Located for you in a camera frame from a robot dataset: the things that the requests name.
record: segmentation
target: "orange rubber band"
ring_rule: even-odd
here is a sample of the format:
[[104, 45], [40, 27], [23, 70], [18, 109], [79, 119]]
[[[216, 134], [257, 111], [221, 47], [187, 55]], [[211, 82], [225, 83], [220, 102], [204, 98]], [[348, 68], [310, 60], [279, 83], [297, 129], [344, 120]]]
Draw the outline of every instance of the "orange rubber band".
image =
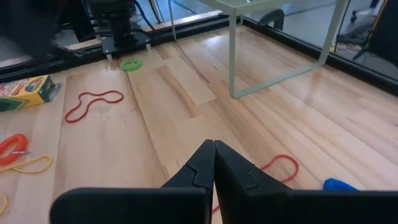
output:
[[[4, 153], [7, 148], [11, 145], [17, 143], [17, 146], [13, 150], [13, 152], [23, 152], [26, 151], [27, 148], [27, 138], [23, 134], [15, 134], [2, 143], [0, 143], [0, 154]], [[9, 154], [8, 156], [0, 158], [0, 166], [8, 165], [18, 158], [21, 157], [22, 154]]]

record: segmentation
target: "black base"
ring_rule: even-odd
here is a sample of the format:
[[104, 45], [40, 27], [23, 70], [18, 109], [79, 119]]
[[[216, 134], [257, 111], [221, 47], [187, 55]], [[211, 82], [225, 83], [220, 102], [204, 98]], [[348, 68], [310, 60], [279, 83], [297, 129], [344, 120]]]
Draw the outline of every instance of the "black base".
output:
[[114, 44], [113, 37], [102, 37], [102, 51], [104, 54], [115, 55], [123, 55], [129, 52], [133, 52], [135, 50], [141, 50], [145, 47], [146, 44], [150, 43], [150, 38], [142, 34], [140, 32], [133, 33], [134, 38], [132, 38], [130, 45], [117, 47]]

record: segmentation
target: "red rubber band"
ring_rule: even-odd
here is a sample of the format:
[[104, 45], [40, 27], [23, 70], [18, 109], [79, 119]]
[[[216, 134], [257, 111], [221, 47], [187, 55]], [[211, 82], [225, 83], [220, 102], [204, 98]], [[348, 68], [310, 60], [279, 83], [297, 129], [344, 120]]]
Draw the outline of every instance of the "red rubber band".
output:
[[[295, 166], [294, 173], [293, 173], [290, 177], [288, 177], [288, 178], [286, 178], [286, 179], [280, 181], [280, 182], [282, 182], [282, 183], [286, 183], [286, 182], [292, 180], [292, 179], [297, 175], [297, 173], [299, 172], [299, 163], [298, 163], [293, 157], [288, 156], [288, 155], [285, 155], [285, 154], [276, 155], [269, 163], [267, 163], [266, 165], [264, 165], [263, 167], [261, 167], [261, 170], [263, 170], [263, 171], [266, 170], [267, 168], [269, 168], [270, 166], [272, 166], [272, 164], [273, 164], [276, 160], [281, 159], [281, 158], [285, 158], [285, 159], [288, 159], [288, 160], [292, 161], [292, 162], [294, 163], [294, 166]], [[217, 205], [215, 208], [213, 208], [213, 210], [212, 210], [211, 212], [214, 214], [214, 213], [217, 212], [219, 209], [220, 209], [220, 206]]]
[[[13, 152], [23, 152], [27, 148], [27, 138], [23, 134], [15, 134], [0, 143], [0, 154], [4, 153], [11, 145], [17, 143]], [[8, 156], [0, 158], [0, 166], [8, 165], [20, 158], [22, 154], [9, 154]]]
[[[84, 112], [80, 117], [78, 117], [78, 118], [76, 118], [76, 119], [68, 119], [68, 117], [69, 117], [75, 110], [77, 110], [77, 109], [81, 106], [81, 104], [82, 104], [82, 102], [81, 102], [81, 97], [82, 97], [83, 95], [103, 96], [103, 95], [107, 95], [108, 93], [117, 93], [118, 95], [120, 95], [120, 98], [117, 99], [117, 100], [107, 100], [107, 99], [101, 97], [101, 98], [97, 98], [97, 99], [91, 100], [91, 101], [87, 104], [87, 107], [86, 107], [85, 112]], [[76, 107], [72, 108], [70, 111], [68, 111], [68, 112], [66, 113], [66, 115], [65, 115], [65, 121], [66, 121], [67, 123], [75, 123], [75, 122], [78, 122], [79, 120], [83, 119], [83, 118], [87, 115], [88, 109], [90, 108], [90, 105], [93, 104], [94, 102], [97, 102], [97, 101], [105, 101], [105, 102], [107, 102], [107, 103], [119, 103], [120, 101], [123, 100], [123, 98], [124, 98], [123, 93], [121, 93], [121, 92], [119, 92], [119, 91], [116, 91], [116, 90], [110, 90], [110, 91], [106, 91], [106, 92], [104, 92], [104, 93], [90, 93], [90, 92], [80, 93], [80, 94], [79, 94], [79, 97], [78, 97], [78, 99], [79, 99], [79, 104], [78, 104]]]

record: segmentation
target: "glass panel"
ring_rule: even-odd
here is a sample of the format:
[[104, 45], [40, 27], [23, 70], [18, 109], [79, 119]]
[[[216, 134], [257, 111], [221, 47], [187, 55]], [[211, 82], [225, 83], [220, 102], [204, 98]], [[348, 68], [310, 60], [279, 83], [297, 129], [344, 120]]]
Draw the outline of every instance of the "glass panel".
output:
[[[303, 0], [285, 4], [283, 32], [318, 47], [328, 31], [335, 9], [335, 0]], [[375, 70], [387, 77], [398, 79], [398, 64], [395, 53], [398, 50], [398, 31], [395, 17], [397, 1], [351, 0], [341, 21], [341, 30], [336, 33], [336, 54], [350, 62]], [[245, 16], [260, 21], [270, 10], [250, 13]], [[369, 32], [374, 30], [368, 41]]]

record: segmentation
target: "yellow rubber band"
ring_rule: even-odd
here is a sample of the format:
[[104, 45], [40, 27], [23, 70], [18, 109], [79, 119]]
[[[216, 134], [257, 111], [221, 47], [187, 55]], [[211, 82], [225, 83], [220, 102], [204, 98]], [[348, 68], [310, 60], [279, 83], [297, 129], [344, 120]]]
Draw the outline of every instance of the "yellow rubber band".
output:
[[2, 208], [0, 209], [0, 216], [3, 214], [3, 212], [7, 209], [8, 207], [8, 198], [7, 195], [4, 193], [0, 193], [0, 196], [2, 196], [3, 200], [4, 200], [4, 205], [2, 206]]
[[[30, 165], [30, 164], [32, 164], [34, 162], [37, 162], [37, 161], [40, 161], [42, 159], [49, 159], [49, 162], [47, 163], [47, 165], [45, 165], [44, 168], [42, 168], [40, 170], [23, 170], [23, 169], [20, 169], [21, 167]], [[8, 170], [15, 170], [15, 171], [21, 172], [23, 174], [39, 174], [41, 172], [46, 171], [51, 166], [51, 163], [52, 163], [52, 157], [51, 156], [49, 156], [49, 155], [41, 155], [41, 156], [39, 156], [39, 157], [37, 157], [35, 159], [31, 159], [31, 160], [28, 160], [28, 161], [25, 161], [25, 162], [21, 162], [20, 164], [16, 164], [16, 165], [12, 165], [12, 166], [0, 169], [0, 173], [8, 171]]]
[[[28, 165], [33, 164], [35, 162], [38, 162], [38, 161], [40, 161], [42, 159], [49, 159], [49, 162], [40, 170], [24, 170], [24, 169], [21, 169], [21, 167], [28, 166]], [[14, 171], [17, 171], [17, 172], [20, 172], [20, 173], [23, 173], [23, 174], [39, 174], [41, 172], [46, 171], [51, 166], [51, 163], [52, 163], [52, 157], [51, 156], [49, 156], [49, 155], [41, 155], [41, 156], [39, 156], [37, 158], [31, 159], [31, 160], [28, 160], [28, 161], [25, 161], [25, 162], [21, 162], [20, 164], [16, 164], [16, 165], [12, 165], [12, 166], [8, 166], [8, 167], [5, 167], [3, 169], [0, 169], [0, 173], [8, 171], [8, 170], [14, 170]], [[0, 196], [2, 196], [2, 198], [4, 199], [4, 205], [0, 209], [0, 216], [1, 216], [4, 213], [4, 211], [7, 209], [7, 207], [8, 207], [8, 198], [7, 198], [7, 195], [4, 194], [4, 193], [0, 193]]]

